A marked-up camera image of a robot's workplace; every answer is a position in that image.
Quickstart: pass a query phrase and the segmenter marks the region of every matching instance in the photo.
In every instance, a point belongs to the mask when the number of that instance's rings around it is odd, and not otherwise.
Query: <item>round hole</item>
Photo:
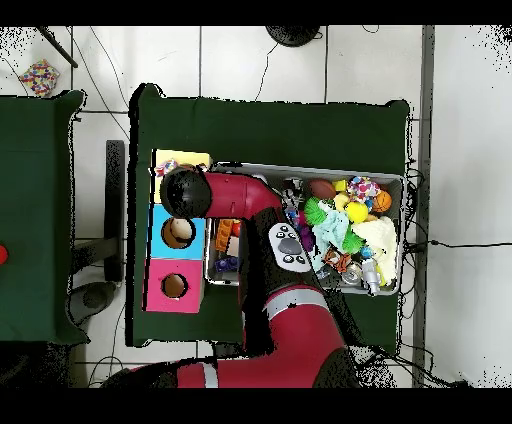
[[[190,219],[169,218],[162,225],[162,240],[171,249],[185,249],[196,237],[196,227]]]
[[[183,297],[188,290],[188,283],[181,274],[169,274],[162,280],[162,292],[173,299]]]

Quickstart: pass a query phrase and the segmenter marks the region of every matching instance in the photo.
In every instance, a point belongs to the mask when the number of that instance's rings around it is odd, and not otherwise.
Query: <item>pink cube face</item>
[[[151,259],[147,282],[147,312],[199,312],[203,296],[203,263],[190,259]],[[179,275],[185,280],[186,291],[180,297],[169,297],[162,283],[170,275]]]

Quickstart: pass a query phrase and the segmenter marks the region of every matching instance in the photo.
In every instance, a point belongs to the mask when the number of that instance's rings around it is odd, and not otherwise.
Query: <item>colorful toy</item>
[[[302,227],[299,232],[302,245],[306,252],[311,252],[315,247],[315,235],[309,227]]]
[[[325,221],[327,213],[318,207],[319,199],[310,197],[304,205],[304,215],[309,225],[318,225]]]
[[[396,278],[396,232],[393,221],[387,216],[371,222],[352,225],[352,231],[366,240],[366,244],[373,250],[373,259],[382,270],[386,281]]]
[[[371,212],[372,208],[373,208],[373,200],[372,199],[366,199],[364,204],[368,208],[368,212]]]
[[[342,249],[346,253],[354,254],[361,250],[363,247],[363,239],[359,237],[357,234],[354,234],[349,225],[347,228],[347,232],[345,234],[345,238],[343,239],[343,244],[341,245]]]
[[[317,248],[314,250],[315,255],[311,257],[311,265],[315,272],[324,265],[323,258],[330,244],[339,251],[342,251],[343,240],[345,239],[348,225],[349,222],[346,213],[332,210],[327,214],[327,217],[321,224],[313,227],[315,245]]]
[[[327,250],[324,256],[325,263],[334,268],[340,274],[347,271],[347,265],[351,260],[350,255],[341,254],[332,247]]]
[[[350,201],[350,197],[347,193],[341,192],[338,193],[334,197],[334,206],[336,207],[337,211],[343,211],[343,208],[346,206],[346,204]]]
[[[391,207],[391,196],[387,191],[381,191],[373,199],[373,210],[375,212],[386,212]]]
[[[217,237],[215,238],[215,249],[225,252],[228,247],[229,237],[233,228],[232,219],[221,219],[219,228],[217,229]]]
[[[239,246],[240,239],[238,237],[231,236],[228,241],[228,248],[226,250],[226,253],[229,256],[238,257],[238,246]]]
[[[45,97],[51,94],[59,75],[57,69],[51,66],[46,59],[42,59],[28,68],[19,77],[19,80],[36,96]]]
[[[306,222],[306,215],[304,214],[304,211],[299,211],[299,227],[305,227],[307,224]]]
[[[333,181],[332,185],[334,187],[334,190],[336,190],[336,191],[347,191],[347,181],[346,180]]]
[[[348,215],[348,219],[356,224],[364,222],[368,217],[368,208],[364,203],[350,202],[345,206],[345,212]]]
[[[380,187],[367,177],[354,177],[348,183],[347,191],[352,201],[364,203],[368,198],[377,196]]]
[[[178,162],[174,159],[166,160],[155,168],[155,175],[157,178],[162,178],[165,174],[172,171],[178,166]]]
[[[240,237],[240,226],[241,222],[238,219],[233,220],[233,226],[231,227],[231,234],[235,237]]]
[[[311,193],[313,196],[317,197],[318,199],[334,199],[334,196],[336,196],[336,190],[327,180],[311,180],[309,182],[309,187],[311,188]]]
[[[377,218],[375,215],[372,215],[372,214],[368,214],[368,216],[366,217],[366,219],[364,220],[364,222],[371,222],[371,221],[375,221],[379,218]]]
[[[363,259],[370,259],[373,256],[373,251],[369,246],[361,247],[359,252],[361,253]]]
[[[215,261],[217,272],[236,271],[238,269],[238,258],[230,257]]]

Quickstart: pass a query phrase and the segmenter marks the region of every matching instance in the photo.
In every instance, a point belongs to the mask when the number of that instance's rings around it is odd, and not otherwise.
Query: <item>orange ball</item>
[[[391,207],[391,196],[387,191],[381,191],[373,199],[373,212],[386,212]]]

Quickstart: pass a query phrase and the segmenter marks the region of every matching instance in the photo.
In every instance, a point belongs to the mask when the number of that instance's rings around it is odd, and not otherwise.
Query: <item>dark green cloth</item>
[[[405,101],[372,106],[165,99],[154,85],[148,84],[134,94],[132,106],[137,104],[136,119],[132,117],[132,124],[135,121],[139,126],[135,340],[240,341],[242,335],[236,288],[208,287],[198,315],[141,310],[152,149],[206,152],[214,161],[339,169],[363,174],[404,173],[409,113]],[[134,152],[135,147],[131,146],[130,160],[135,160]],[[394,351],[397,295],[370,298],[349,294],[345,300],[358,327],[345,335],[347,340],[353,344],[381,345]]]
[[[71,269],[70,118],[83,93],[0,97],[0,340],[75,344]]]

